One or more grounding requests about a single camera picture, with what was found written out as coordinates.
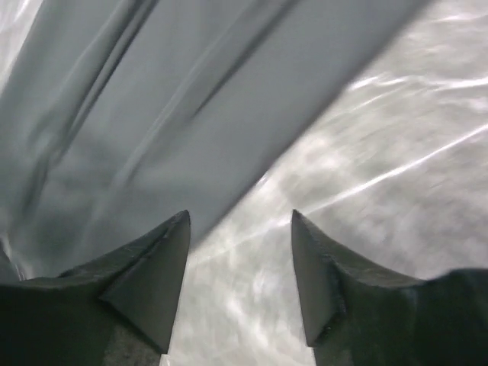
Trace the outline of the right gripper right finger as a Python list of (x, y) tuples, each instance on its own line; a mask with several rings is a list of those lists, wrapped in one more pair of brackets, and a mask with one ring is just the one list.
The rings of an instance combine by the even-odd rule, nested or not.
[(421, 280), (327, 236), (302, 213), (291, 249), (307, 345), (318, 365), (485, 365), (487, 271)]

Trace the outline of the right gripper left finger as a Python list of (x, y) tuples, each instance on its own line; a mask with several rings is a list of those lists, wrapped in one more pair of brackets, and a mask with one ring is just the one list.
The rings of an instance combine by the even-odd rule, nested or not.
[(3, 365), (158, 365), (190, 246), (183, 210), (57, 277), (1, 285)]

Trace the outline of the dark grey t-shirt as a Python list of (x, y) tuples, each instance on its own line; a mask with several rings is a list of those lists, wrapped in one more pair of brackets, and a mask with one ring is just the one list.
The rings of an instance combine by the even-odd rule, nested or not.
[(1, 84), (1, 279), (204, 238), (424, 1), (44, 1)]

